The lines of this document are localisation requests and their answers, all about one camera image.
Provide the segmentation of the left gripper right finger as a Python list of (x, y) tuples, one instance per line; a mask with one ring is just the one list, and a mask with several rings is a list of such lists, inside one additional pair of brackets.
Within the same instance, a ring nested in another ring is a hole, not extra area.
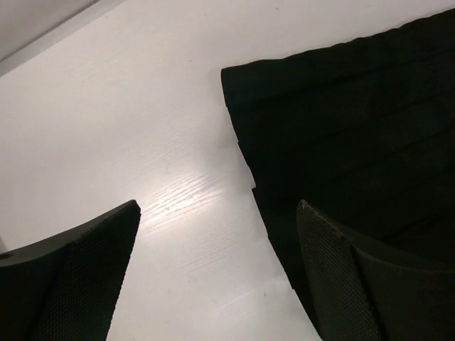
[(390, 246), (306, 201), (296, 223), (323, 340), (454, 339), (454, 262)]

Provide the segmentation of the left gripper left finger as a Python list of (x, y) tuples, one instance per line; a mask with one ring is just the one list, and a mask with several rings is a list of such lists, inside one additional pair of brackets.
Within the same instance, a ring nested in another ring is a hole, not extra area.
[(1, 254), (1, 339), (106, 340), (140, 217), (130, 200)]

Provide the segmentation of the black pleated skirt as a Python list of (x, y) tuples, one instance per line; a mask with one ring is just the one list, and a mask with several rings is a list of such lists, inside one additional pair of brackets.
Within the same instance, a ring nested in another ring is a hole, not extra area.
[(378, 239), (453, 215), (453, 10), (220, 76), (269, 240), (311, 320), (300, 201)]

